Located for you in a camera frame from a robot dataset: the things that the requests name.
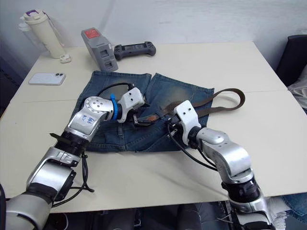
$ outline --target white bottle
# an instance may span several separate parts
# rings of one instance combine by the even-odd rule
[[[60,58],[65,50],[52,29],[48,16],[42,10],[32,10],[24,14],[25,22],[31,27],[35,35],[50,51],[53,58]]]
[[[31,27],[23,22],[19,23],[18,25],[19,30],[23,32],[23,34],[31,41],[31,43],[41,52],[42,55],[47,56],[50,55],[49,50],[46,49],[44,44],[39,40],[39,38],[33,33],[31,30]]]

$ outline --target brown leather belt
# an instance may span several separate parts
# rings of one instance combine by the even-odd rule
[[[232,110],[236,110],[238,108],[240,108],[244,102],[245,102],[245,95],[244,93],[239,90],[239,89],[236,89],[236,88],[229,88],[229,89],[224,89],[224,90],[221,90],[219,92],[216,92],[215,94],[213,94],[213,96],[203,100],[203,101],[200,101],[200,102],[194,102],[192,103],[192,106],[196,109],[198,107],[201,107],[201,106],[204,106],[206,105],[208,102],[212,101],[217,95],[219,95],[221,92],[235,92],[236,94],[238,94],[238,96],[240,97],[240,102],[237,106],[235,107],[232,107],[232,108],[226,108],[226,107],[222,107],[222,106],[219,106],[219,107],[211,107],[211,108],[205,108],[205,109],[198,109],[196,111],[198,117],[203,117],[203,116],[206,116],[208,114],[212,114],[212,113],[216,113],[216,112],[220,112],[220,111],[232,111]],[[152,124],[154,123],[156,120],[164,117],[165,115],[172,115],[173,111],[174,111],[174,108],[178,105],[180,105],[183,101],[176,101],[176,102],[172,102],[171,104],[169,104],[168,106],[166,106],[162,111],[159,112],[159,114],[155,113],[155,114],[152,114],[152,115],[149,115],[149,116],[146,116],[146,117],[140,117],[140,118],[137,118],[138,119],[138,122],[141,124]]]

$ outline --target blue ring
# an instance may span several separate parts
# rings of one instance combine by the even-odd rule
[[[115,95],[113,93],[111,94],[111,101],[112,101],[113,107],[114,107],[114,114],[113,114],[112,120],[116,120],[117,115],[118,115],[118,107],[117,107],[117,103],[115,101]]]

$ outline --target red label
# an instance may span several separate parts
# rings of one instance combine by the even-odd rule
[[[99,33],[95,29],[87,30],[84,32],[88,38],[99,37]]]

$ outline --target black chair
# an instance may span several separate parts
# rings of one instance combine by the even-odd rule
[[[292,85],[307,64],[307,35],[288,37],[288,43],[276,69],[276,74],[285,84]]]

